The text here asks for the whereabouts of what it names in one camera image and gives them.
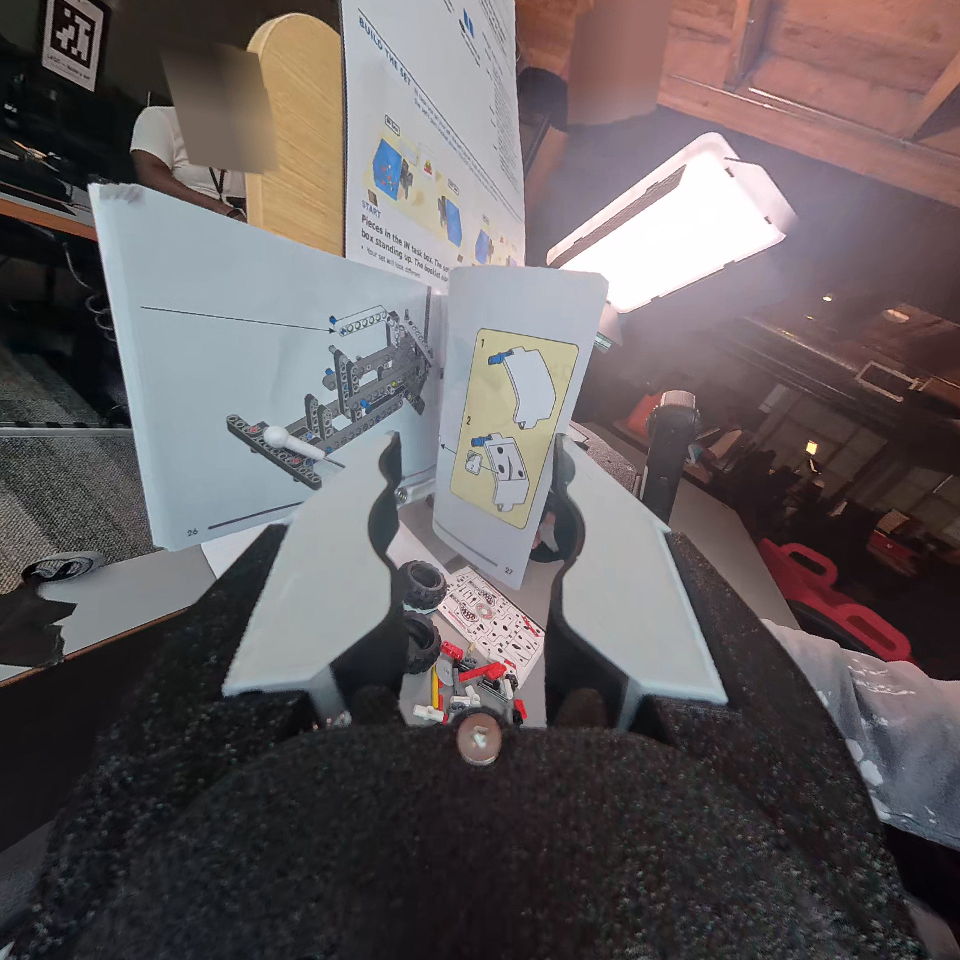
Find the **white panel lamp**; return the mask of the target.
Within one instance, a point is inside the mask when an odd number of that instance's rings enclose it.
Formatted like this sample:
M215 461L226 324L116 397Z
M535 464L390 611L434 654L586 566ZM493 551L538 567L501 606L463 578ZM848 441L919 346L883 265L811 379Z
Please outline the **white panel lamp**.
M546 264L600 274L627 314L768 250L796 223L766 170L711 131L551 247Z

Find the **black white marker tag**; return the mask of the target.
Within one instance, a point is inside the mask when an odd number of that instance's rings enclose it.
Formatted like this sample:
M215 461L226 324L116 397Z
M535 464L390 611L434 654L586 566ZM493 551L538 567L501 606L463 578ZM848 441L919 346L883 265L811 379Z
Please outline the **black white marker tag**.
M45 1L40 62L79 88L95 92L105 58L112 10L102 1Z

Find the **toy building instruction booklet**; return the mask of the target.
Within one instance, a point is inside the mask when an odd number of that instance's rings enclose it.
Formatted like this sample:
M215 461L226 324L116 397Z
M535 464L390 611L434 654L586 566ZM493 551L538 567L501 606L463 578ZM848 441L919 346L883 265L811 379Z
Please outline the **toy building instruction booklet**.
M452 271L447 292L152 189L91 189L155 546L283 519L396 432L436 468L434 529L504 586L524 576L607 304L595 272ZM314 473L261 438L329 456Z

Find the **person's right forearm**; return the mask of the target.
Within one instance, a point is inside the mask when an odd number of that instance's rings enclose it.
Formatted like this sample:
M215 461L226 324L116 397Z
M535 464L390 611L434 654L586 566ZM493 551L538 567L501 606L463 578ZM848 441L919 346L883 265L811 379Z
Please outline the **person's right forearm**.
M959 683L764 619L846 741L881 822L959 849Z

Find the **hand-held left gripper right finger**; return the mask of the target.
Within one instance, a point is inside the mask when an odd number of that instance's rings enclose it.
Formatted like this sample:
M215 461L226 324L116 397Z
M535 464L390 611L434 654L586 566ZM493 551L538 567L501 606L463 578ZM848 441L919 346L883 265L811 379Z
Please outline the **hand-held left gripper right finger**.
M599 692L608 710L651 696L725 707L668 526L566 435L555 439L553 487L569 556L551 590L548 708L579 689Z

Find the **pile of red white pieces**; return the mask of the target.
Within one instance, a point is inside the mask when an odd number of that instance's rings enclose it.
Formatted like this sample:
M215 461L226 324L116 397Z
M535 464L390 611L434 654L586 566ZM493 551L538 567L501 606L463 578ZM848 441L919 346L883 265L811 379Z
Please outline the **pile of red white pieces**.
M509 658L477 657L443 640L429 666L404 678L400 708L413 726L449 725L477 710L526 726L530 717L520 690L519 668Z

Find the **wooden edged work table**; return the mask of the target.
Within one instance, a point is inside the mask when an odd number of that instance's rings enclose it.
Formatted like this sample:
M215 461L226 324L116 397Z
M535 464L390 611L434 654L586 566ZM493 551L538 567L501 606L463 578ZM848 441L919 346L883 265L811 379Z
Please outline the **wooden edged work table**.
M1 215L7 219L41 227L51 232L68 234L91 242L97 242L92 210L83 201L80 204L59 202L56 208L52 198L40 200L20 197L5 186L1 190Z

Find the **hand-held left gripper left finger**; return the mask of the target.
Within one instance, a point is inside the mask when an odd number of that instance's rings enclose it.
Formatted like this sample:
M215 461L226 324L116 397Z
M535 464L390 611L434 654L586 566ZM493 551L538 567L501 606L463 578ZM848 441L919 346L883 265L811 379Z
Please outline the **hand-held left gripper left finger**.
M288 526L225 675L226 698L298 691L352 702L367 687L401 693L408 630L388 556L400 529L401 437L364 434L340 461L342 471Z

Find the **grey desk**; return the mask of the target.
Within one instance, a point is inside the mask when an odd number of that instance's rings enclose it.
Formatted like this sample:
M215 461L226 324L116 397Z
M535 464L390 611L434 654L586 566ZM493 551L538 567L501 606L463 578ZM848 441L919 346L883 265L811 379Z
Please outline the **grey desk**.
M667 525L668 542L678 572L681 571L680 547L690 542L754 614L777 625L797 627L758 548L732 509L687 481L681 481L678 501ZM253 563L257 573L269 575L270 561ZM232 613L243 604L257 604L262 590L258 586L241 587L240 600L229 601L228 610ZM345 702L315 702L320 714L338 713L344 705Z

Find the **printed task instruction sheet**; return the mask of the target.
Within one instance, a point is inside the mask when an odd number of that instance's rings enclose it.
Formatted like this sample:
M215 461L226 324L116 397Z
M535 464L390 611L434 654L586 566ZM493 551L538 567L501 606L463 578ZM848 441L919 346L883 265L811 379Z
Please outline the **printed task instruction sheet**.
M342 1L344 254L446 293L522 266L513 1Z

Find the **white sticker sheet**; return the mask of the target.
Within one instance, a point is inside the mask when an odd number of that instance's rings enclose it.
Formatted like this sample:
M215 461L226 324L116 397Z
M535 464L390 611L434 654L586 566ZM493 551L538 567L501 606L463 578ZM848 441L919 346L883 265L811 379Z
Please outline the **white sticker sheet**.
M519 686L544 652L544 628L469 566L452 575L438 612L474 655L506 666Z

